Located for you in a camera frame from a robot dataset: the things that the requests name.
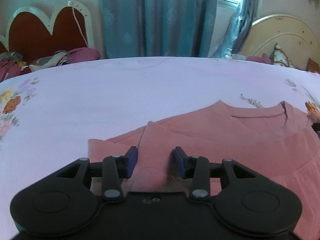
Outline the red heart-shaped headboard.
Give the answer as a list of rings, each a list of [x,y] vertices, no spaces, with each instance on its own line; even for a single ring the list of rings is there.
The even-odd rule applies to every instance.
[[[26,62],[82,47],[95,45],[91,13],[78,1],[63,1],[50,17],[37,7],[21,7],[1,35],[1,53],[18,52]]]

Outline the floral white bed sheet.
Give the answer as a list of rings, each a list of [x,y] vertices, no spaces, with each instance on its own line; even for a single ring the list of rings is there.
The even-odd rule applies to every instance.
[[[143,57],[80,62],[1,83],[1,239],[17,234],[14,195],[107,139],[223,101],[304,111],[319,75],[250,61]]]

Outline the teal blue curtain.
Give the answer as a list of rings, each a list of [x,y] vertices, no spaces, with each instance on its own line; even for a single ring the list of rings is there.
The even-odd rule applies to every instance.
[[[106,55],[224,58],[244,46],[256,9],[240,0],[223,40],[210,53],[218,0],[101,0]]]

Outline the cream arched headboard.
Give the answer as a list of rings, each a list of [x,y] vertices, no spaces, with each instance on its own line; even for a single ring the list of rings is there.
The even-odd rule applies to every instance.
[[[241,55],[273,55],[278,44],[293,65],[306,69],[308,60],[319,63],[319,39],[301,19],[284,14],[265,16],[252,23]]]

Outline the patterned pillow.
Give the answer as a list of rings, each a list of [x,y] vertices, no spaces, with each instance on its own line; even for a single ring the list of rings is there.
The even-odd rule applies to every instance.
[[[276,43],[274,45],[274,51],[273,51],[273,65],[275,66],[281,66],[281,67],[287,67],[287,68],[294,68],[295,66],[293,63],[289,60],[281,46]]]

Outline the pile of bedding clothes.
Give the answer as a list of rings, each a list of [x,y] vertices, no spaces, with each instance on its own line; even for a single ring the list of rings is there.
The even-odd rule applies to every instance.
[[[99,59],[99,51],[92,48],[60,50],[52,56],[42,57],[29,63],[23,61],[22,55],[18,52],[4,52],[1,53],[1,82],[46,68]]]

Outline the pink knit garment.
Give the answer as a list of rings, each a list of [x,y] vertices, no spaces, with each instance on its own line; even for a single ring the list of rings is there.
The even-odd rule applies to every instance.
[[[186,191],[187,184],[170,166],[177,146],[213,163],[233,159],[292,190],[303,206],[295,233],[319,239],[319,137],[311,125],[303,111],[285,101],[255,109],[218,101],[108,140],[90,139],[88,153],[91,161],[100,162],[132,146],[138,149],[125,192]]]

